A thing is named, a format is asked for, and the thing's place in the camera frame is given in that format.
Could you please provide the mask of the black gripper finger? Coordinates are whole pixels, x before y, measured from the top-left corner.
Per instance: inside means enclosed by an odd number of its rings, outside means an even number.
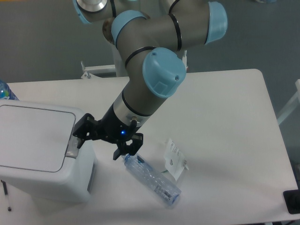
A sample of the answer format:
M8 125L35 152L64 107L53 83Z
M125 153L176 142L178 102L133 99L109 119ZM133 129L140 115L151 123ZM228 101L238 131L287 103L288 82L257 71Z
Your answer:
M75 124L72 135L78 139L78 149L83 146L85 141L102 140L102 122L101 120L95 120L95 118L90 113L86 113Z
M117 150L113 153L113 160L126 154L134 156L143 145L143 134L135 133L130 140L132 141L130 145L127 145L126 141L117 140Z

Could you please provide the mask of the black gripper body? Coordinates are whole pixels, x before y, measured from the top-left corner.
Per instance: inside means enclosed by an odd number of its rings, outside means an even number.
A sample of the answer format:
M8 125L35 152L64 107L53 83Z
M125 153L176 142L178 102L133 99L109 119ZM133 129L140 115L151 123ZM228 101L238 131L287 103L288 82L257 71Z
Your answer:
M111 105L103 118L98 120L97 136L109 143L116 143L117 140L129 141L138 129L138 127L132 128L119 120L113 110L113 105Z

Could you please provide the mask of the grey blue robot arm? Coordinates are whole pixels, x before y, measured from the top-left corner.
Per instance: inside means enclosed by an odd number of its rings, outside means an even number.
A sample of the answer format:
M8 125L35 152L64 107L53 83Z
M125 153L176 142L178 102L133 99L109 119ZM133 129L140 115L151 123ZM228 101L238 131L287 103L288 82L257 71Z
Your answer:
M87 113L76 123L77 147L103 140L117 145L113 159L135 155L143 144L140 127L186 77L177 52L221 39L228 26L226 10L216 1L168 0L165 15L149 18L136 1L75 0L73 5L85 24L112 19L108 36L129 76L102 119Z

